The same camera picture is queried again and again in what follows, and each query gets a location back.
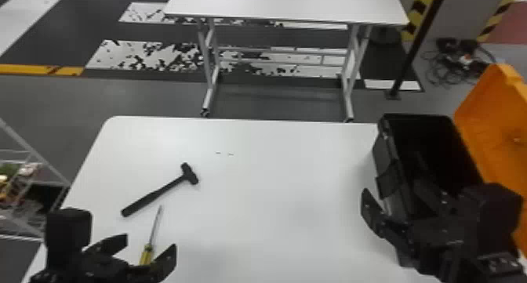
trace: hammer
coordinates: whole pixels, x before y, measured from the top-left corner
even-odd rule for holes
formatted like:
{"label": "hammer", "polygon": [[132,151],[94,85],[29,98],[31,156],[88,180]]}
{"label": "hammer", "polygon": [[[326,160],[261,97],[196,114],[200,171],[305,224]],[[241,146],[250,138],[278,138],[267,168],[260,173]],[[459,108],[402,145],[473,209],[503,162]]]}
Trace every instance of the hammer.
{"label": "hammer", "polygon": [[159,189],[147,194],[146,196],[142,197],[141,199],[133,202],[131,205],[126,206],[121,211],[121,215],[124,216],[124,217],[131,216],[133,213],[135,213],[136,211],[138,211],[138,210],[142,209],[143,207],[149,205],[155,199],[159,198],[159,196],[163,195],[166,191],[174,188],[175,186],[179,185],[183,181],[187,180],[187,181],[191,182],[192,185],[195,185],[196,183],[199,182],[198,177],[196,176],[196,174],[194,172],[192,172],[192,168],[189,166],[189,164],[184,162],[181,165],[181,169],[183,170],[183,174],[179,178],[173,180],[172,182],[170,182],[169,184],[165,185],[164,187],[161,187],[161,188],[159,188]]}

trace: hammer head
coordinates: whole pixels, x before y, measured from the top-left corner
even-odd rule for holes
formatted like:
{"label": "hammer head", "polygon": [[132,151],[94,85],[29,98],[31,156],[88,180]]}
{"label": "hammer head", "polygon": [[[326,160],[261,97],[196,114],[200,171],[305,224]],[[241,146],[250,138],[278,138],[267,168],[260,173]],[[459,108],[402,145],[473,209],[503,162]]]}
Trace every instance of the hammer head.
{"label": "hammer head", "polygon": [[198,177],[196,176],[196,174],[192,171],[192,168],[189,164],[187,164],[186,162],[184,162],[182,165],[181,165],[181,169],[183,170],[183,176],[189,181],[191,182],[191,184],[195,185],[196,183],[199,182],[198,180]]}

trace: orange plastic box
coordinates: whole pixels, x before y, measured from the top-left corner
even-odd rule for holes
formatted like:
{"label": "orange plastic box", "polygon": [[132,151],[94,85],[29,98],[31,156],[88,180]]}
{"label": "orange plastic box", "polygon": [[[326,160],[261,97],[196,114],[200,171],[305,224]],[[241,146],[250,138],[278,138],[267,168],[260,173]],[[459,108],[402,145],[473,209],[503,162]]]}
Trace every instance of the orange plastic box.
{"label": "orange plastic box", "polygon": [[485,182],[525,200],[514,239],[527,255],[527,85],[510,65],[495,64],[454,114],[454,123]]}

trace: table leg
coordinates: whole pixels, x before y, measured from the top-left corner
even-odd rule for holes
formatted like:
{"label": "table leg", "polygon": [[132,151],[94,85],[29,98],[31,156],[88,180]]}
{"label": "table leg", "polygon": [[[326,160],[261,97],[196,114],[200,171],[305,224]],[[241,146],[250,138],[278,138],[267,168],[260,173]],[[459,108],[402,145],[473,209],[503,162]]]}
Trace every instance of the table leg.
{"label": "table leg", "polygon": [[[369,36],[371,35],[372,28],[373,28],[371,25],[365,26],[364,37],[362,38],[361,43],[359,45],[358,43],[358,29],[359,29],[358,27],[359,26],[360,25],[354,25],[353,29],[351,30],[350,42],[348,45],[348,52],[347,52],[346,61],[345,61],[346,63],[343,66],[343,72],[342,72],[343,75],[341,78],[343,81],[342,93],[343,93],[343,99],[344,99],[344,106],[346,108],[346,119],[344,120],[345,122],[351,122],[353,121],[353,118],[354,118],[353,106],[351,104],[351,92],[353,91],[355,80],[357,79],[357,76],[358,76],[358,71],[361,68],[362,59],[364,58],[364,54],[366,53],[366,48],[368,47],[368,42],[369,42]],[[347,74],[347,69],[348,69],[347,64],[349,63],[351,55],[354,55],[354,63],[353,63],[353,68],[350,74],[350,81],[348,82],[347,75],[344,76],[344,74]]]}
{"label": "table leg", "polygon": [[[198,24],[198,42],[199,49],[202,51],[203,55],[203,69],[205,71],[205,79],[207,81],[207,93],[205,94],[205,99],[203,100],[201,116],[208,117],[210,115],[210,105],[213,101],[215,91],[216,91],[216,80],[218,74],[220,73],[220,56],[218,53],[218,45],[216,40],[216,30],[214,27],[214,21],[212,18],[208,18],[209,31],[206,31],[206,27],[203,24],[200,18],[196,18],[196,23]],[[209,43],[212,41],[213,52],[214,52],[214,67],[210,63],[209,57]]]}
{"label": "table leg", "polygon": [[347,77],[350,75],[350,60],[354,55],[353,52],[356,46],[355,43],[357,42],[358,25],[348,25],[347,30],[350,33],[350,40],[347,43],[346,57],[344,58],[344,64],[342,64],[342,71],[340,72],[340,84],[342,86],[342,96],[344,100],[344,107],[346,109],[346,116],[350,113],[349,111],[353,112],[353,109],[351,108],[351,101],[347,100],[344,94],[346,93],[348,86]]}

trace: white table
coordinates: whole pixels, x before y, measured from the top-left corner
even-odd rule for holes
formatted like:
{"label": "white table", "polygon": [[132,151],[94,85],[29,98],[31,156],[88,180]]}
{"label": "white table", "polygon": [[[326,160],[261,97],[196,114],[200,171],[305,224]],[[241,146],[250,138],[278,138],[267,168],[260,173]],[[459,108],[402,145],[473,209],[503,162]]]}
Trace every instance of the white table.
{"label": "white table", "polygon": [[[360,217],[376,195],[375,125],[118,117],[96,139],[64,207],[93,214],[92,242],[128,233],[118,257],[137,263],[159,205],[157,249],[178,265],[165,282],[434,282],[401,268]],[[120,210],[173,180],[183,184],[124,219]],[[45,265],[38,250],[26,273]]]}
{"label": "white table", "polygon": [[[340,72],[347,121],[354,117],[351,105],[351,91],[368,46],[372,26],[405,26],[409,20],[399,0],[170,0],[165,7],[167,16],[193,16],[198,23],[199,46],[203,53],[205,76],[208,84],[202,105],[202,115],[208,116],[210,105],[216,91],[216,81],[220,74],[221,61],[255,62],[251,59],[228,59],[220,57],[220,50],[238,52],[276,53],[272,49],[242,47],[219,47],[213,18],[237,18],[257,20],[288,20],[299,22],[320,22],[346,24],[350,39],[345,54],[335,51],[316,52],[325,56],[344,56]],[[212,67],[208,48],[213,48]],[[280,53],[298,53],[280,50]]]}

